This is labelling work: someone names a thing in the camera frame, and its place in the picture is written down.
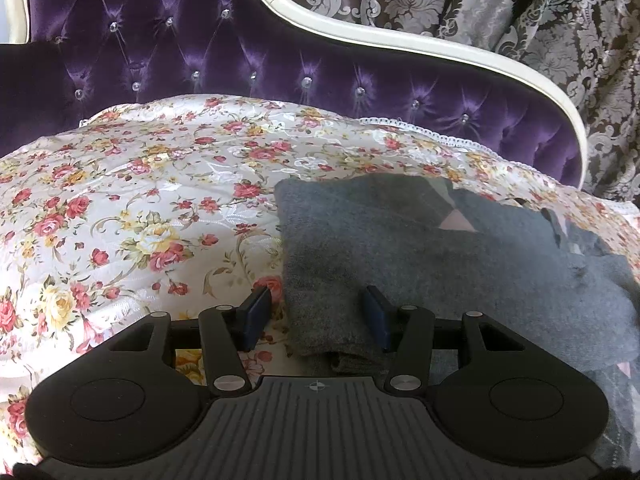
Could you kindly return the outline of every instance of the headboard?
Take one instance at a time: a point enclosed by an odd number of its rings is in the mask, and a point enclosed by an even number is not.
[[[470,46],[290,0],[7,0],[0,155],[125,102],[224,93],[400,119],[580,187],[586,138],[551,81]]]

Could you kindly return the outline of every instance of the curtain floral pattern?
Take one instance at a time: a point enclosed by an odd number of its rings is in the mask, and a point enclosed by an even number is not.
[[[584,189],[640,195],[640,0],[294,0],[372,27],[465,43],[516,59],[563,89],[585,121]]]

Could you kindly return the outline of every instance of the bed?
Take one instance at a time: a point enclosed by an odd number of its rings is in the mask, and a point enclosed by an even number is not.
[[[517,62],[336,22],[289,0],[10,0],[9,10],[14,44],[0,45],[7,470],[39,460],[24,423],[31,389],[155,310],[190,318],[267,285],[272,320],[242,355],[245,368],[252,380],[305,373],[280,301],[273,186],[282,178],[446,176],[492,200],[561,212],[640,278],[638,210],[577,191],[582,121]],[[181,351],[177,368],[202,382],[199,351]],[[630,364],[620,370],[632,376]]]

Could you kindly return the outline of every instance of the crosshair symbol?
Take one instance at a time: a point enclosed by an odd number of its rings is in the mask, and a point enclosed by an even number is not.
[[[307,388],[309,388],[310,390],[318,393],[321,392],[322,390],[324,390],[325,388],[328,388],[329,386],[327,386],[324,383],[321,383],[320,381],[314,381],[313,383],[311,383],[309,386],[307,386]]]

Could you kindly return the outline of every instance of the floral fabric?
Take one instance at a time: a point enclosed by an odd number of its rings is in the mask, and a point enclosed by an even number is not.
[[[640,0],[294,0],[338,20],[493,50],[538,70],[588,128],[585,190],[640,194]]]
[[[303,374],[287,347],[273,187],[374,171],[446,176],[514,206],[517,198],[553,208],[624,254],[640,279],[634,206],[561,186],[468,141],[234,96],[119,105],[0,159],[4,468],[39,460],[24,422],[30,391],[152,311],[193,318],[267,285],[272,320],[255,351],[241,354],[244,366],[254,381]],[[201,352],[181,351],[177,369],[202,383]]]

